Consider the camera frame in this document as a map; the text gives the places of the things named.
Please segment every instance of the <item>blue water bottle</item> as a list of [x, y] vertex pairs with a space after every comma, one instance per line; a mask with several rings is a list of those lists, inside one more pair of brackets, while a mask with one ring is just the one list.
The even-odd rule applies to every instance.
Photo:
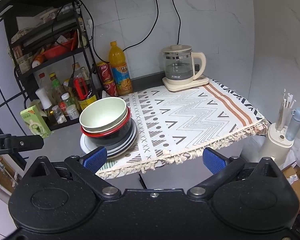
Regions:
[[300, 107], [291, 111], [292, 118], [286, 132], [288, 141], [293, 141], [300, 129]]

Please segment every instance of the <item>stacked can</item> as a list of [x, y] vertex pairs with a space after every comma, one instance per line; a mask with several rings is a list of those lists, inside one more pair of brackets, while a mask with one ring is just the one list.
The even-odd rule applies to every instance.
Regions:
[[119, 94], [112, 76], [109, 63], [99, 62], [97, 64], [97, 70], [105, 91], [112, 97], [117, 97]]

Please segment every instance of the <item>patterned tablecloth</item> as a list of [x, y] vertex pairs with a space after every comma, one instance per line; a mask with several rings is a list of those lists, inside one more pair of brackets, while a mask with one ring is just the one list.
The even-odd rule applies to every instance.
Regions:
[[155, 169], [202, 156], [256, 133], [267, 120], [245, 98], [215, 80], [198, 88], [170, 92], [164, 86], [122, 97], [138, 126], [138, 137], [121, 156], [96, 173], [103, 179]]

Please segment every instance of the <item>orange juice bottle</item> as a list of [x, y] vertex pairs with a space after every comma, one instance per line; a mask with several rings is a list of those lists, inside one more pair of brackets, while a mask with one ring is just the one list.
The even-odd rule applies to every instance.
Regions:
[[112, 41], [110, 45], [109, 62], [112, 68], [114, 81], [117, 84], [119, 95], [124, 96], [133, 92], [126, 57], [122, 49], [117, 46], [116, 41]]

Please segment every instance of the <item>stack of bowls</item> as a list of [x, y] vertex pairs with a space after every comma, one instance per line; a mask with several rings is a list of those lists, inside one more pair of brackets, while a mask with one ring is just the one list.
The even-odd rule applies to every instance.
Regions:
[[121, 98], [110, 97], [87, 106], [81, 113], [81, 149], [89, 153], [104, 146], [108, 158], [124, 153], [137, 137], [137, 125], [130, 109]]

